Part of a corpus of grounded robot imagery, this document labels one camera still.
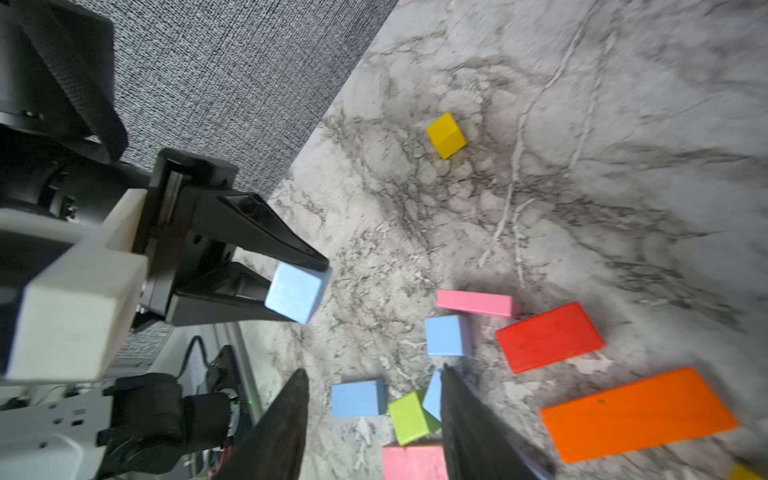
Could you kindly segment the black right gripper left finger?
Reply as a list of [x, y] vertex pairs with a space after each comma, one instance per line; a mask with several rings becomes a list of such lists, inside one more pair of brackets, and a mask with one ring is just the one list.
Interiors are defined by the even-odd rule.
[[306, 445], [309, 379], [297, 369], [214, 479], [298, 479]]

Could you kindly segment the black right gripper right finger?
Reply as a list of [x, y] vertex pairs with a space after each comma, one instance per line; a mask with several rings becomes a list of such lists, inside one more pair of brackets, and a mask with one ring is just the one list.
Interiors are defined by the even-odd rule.
[[441, 378], [442, 445], [451, 479], [552, 479], [553, 472], [510, 442], [495, 415], [445, 365]]

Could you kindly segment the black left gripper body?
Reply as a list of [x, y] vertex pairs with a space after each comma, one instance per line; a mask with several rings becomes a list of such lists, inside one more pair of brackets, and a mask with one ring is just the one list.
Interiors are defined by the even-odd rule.
[[134, 242], [134, 251], [148, 259], [137, 318], [165, 318], [177, 288], [231, 262], [232, 245], [188, 230], [173, 214], [184, 187], [230, 190], [237, 174], [223, 160], [171, 148], [158, 153]]

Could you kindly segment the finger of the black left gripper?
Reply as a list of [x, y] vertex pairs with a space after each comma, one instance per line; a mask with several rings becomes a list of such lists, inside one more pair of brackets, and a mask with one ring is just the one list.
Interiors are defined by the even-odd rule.
[[165, 320], [173, 326], [239, 321], [291, 322], [266, 307], [271, 282], [238, 262], [226, 263], [177, 288]]
[[173, 220], [203, 237], [284, 263], [316, 271], [329, 267], [329, 260], [295, 234], [255, 193], [186, 186]]

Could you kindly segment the light blue cube block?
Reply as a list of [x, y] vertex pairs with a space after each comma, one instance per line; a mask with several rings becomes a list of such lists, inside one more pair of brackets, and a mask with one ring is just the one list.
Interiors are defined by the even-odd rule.
[[333, 418], [371, 417], [386, 412], [383, 379], [335, 384], [331, 388]]
[[280, 262], [271, 281], [265, 306], [302, 325], [318, 309], [333, 269], [317, 271]]
[[423, 409], [439, 422], [441, 422], [441, 374], [441, 370], [435, 370], [433, 372], [429, 386], [426, 390], [426, 394], [422, 401]]
[[427, 352], [430, 357], [465, 357], [473, 354], [470, 321], [460, 315], [427, 318]]

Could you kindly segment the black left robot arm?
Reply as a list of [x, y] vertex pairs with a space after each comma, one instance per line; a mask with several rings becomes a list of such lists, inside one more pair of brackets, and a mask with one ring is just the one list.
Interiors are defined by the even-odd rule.
[[5, 479], [162, 475], [221, 452], [217, 479], [295, 479], [309, 381], [295, 371], [260, 417], [230, 347], [200, 394], [176, 375], [107, 380], [133, 331], [308, 319], [328, 259], [237, 168], [166, 148], [122, 161], [114, 27], [67, 1], [1, 5], [1, 380], [91, 382], [82, 394], [1, 404]]

